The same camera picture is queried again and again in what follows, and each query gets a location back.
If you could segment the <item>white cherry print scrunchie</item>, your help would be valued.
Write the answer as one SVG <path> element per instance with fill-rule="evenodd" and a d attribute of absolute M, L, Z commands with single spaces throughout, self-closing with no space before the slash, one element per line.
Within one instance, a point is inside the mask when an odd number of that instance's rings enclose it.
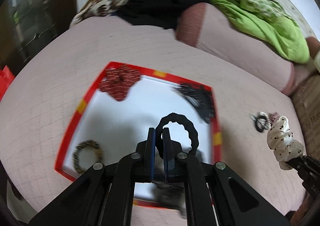
<path fill-rule="evenodd" d="M 282 170 L 291 170 L 288 161 L 301 157 L 304 153 L 304 145 L 295 140 L 294 134 L 289 126 L 289 120 L 281 115 L 275 118 L 270 130 L 267 133 L 267 145 L 279 163 Z"/>

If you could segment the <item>black claw hair clip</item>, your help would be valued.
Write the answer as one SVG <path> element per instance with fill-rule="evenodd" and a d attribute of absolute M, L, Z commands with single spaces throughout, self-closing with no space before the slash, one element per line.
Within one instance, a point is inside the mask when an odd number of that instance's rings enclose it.
<path fill-rule="evenodd" d="M 207 124 L 215 117 L 214 101 L 210 91 L 204 86 L 194 86 L 189 83 L 182 83 L 175 87 L 175 90 L 193 106 L 199 117 Z"/>

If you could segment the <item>red plaid scrunchie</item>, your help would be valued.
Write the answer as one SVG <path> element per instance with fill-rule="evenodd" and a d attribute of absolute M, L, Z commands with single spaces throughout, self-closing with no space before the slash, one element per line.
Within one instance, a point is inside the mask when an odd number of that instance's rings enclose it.
<path fill-rule="evenodd" d="M 277 112 L 274 112 L 269 113 L 268 117 L 270 119 L 270 122 L 273 124 L 277 120 L 277 118 L 280 117 L 280 115 Z"/>

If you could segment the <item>dark red polka dot scrunchie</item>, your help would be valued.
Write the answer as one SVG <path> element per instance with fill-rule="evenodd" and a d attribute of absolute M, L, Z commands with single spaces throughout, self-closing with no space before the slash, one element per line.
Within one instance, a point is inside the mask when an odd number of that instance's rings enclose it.
<path fill-rule="evenodd" d="M 105 71 L 105 78 L 99 83 L 99 90 L 120 102 L 126 99 L 130 88 L 140 81 L 141 76 L 139 70 L 122 64 L 119 68 Z"/>

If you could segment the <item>red box with white lining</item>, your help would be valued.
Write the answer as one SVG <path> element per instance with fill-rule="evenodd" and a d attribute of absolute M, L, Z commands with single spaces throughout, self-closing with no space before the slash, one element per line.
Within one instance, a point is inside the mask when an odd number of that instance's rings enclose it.
<path fill-rule="evenodd" d="M 140 141 L 146 140 L 149 128 L 155 128 L 162 117 L 177 113 L 186 116 L 199 135 L 196 156 L 213 164 L 221 160 L 222 136 L 215 114 L 210 124 L 201 119 L 189 102 L 175 87 L 182 83 L 212 88 L 183 77 L 157 70 L 129 65 L 139 70 L 141 79 L 132 86 L 123 101 L 116 101 L 99 90 L 107 69 L 119 68 L 119 62 L 110 62 L 97 76 L 81 99 L 67 129 L 55 162 L 55 170 L 69 180 L 76 180 L 80 171 L 96 161 L 105 165 L 118 162 L 132 153 Z"/>

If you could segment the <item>pink quilted bed cover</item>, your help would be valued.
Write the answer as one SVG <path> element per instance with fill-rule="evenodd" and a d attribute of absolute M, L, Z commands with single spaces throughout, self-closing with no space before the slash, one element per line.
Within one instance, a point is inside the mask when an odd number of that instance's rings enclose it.
<path fill-rule="evenodd" d="M 289 97 L 207 52 L 177 41 L 172 31 L 131 26 L 117 17 L 89 18 L 52 41 L 17 75 L 1 100 L 1 162 L 11 181 L 40 211 L 70 181 L 54 170 L 56 154 L 80 99 L 109 62 L 185 77 L 213 88 L 223 161 L 281 213 L 296 211 L 305 189 L 280 169 L 250 115 L 278 112 L 303 140 Z"/>

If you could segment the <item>pink quilted pillow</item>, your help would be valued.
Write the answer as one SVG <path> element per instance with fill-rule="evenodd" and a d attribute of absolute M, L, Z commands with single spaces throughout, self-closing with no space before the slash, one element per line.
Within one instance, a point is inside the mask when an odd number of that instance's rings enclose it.
<path fill-rule="evenodd" d="M 287 96 L 318 73 L 312 60 L 297 64 L 281 58 L 272 45 L 237 31 L 219 9 L 207 3 L 192 5 L 181 14 L 176 38 L 243 69 Z"/>

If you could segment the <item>black cloth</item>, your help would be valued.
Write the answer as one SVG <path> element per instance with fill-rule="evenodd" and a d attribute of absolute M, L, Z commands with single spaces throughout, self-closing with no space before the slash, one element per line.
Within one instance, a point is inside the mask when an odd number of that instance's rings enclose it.
<path fill-rule="evenodd" d="M 176 29 L 182 13 L 209 0 L 128 0 L 114 13 L 132 25 L 151 25 L 165 30 Z"/>

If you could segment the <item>red bag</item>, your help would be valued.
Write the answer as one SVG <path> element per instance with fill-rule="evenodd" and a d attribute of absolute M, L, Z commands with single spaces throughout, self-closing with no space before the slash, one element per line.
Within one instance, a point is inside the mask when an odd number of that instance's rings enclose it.
<path fill-rule="evenodd" d="M 0 101 L 14 79 L 15 76 L 7 65 L 0 70 Z"/>

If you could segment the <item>green cloth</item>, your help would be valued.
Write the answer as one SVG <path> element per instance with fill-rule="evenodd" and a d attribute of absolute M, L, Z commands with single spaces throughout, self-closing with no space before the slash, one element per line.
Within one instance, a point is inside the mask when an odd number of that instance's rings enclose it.
<path fill-rule="evenodd" d="M 299 24 L 277 0 L 210 0 L 240 32 L 272 45 L 279 56 L 299 64 L 310 52 Z"/>

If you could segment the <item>wooden glass door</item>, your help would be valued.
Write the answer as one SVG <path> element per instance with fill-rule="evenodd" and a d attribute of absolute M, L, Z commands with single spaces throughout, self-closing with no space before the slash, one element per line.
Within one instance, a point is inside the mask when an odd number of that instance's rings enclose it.
<path fill-rule="evenodd" d="M 1 67 L 17 75 L 75 14 L 76 0 L 1 0 Z"/>

